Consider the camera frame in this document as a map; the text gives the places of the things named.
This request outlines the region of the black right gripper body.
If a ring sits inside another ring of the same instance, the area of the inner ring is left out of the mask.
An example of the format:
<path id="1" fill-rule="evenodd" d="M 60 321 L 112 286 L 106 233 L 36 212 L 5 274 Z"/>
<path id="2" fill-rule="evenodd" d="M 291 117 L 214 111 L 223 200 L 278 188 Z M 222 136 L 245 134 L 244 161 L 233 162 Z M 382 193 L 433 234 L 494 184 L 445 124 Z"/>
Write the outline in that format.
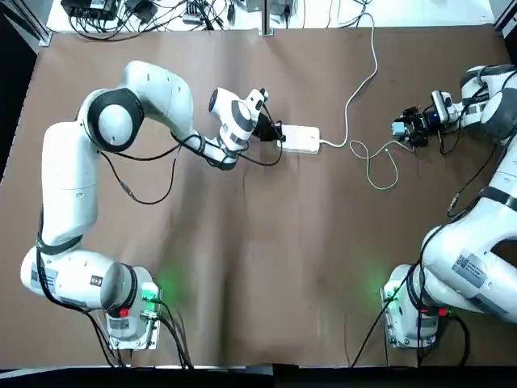
<path id="1" fill-rule="evenodd" d="M 417 112 L 414 131 L 419 136 L 428 136 L 431 133 L 431 112 Z"/>

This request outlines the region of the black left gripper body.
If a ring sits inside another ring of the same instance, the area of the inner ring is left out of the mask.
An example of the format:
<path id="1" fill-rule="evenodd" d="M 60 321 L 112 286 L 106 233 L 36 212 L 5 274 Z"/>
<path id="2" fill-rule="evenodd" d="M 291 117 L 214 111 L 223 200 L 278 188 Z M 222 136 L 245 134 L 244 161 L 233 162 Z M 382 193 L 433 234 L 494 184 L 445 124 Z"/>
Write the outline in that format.
<path id="1" fill-rule="evenodd" d="M 275 141 L 278 133 L 275 123 L 266 115 L 260 114 L 254 128 L 254 136 L 260 141 Z"/>

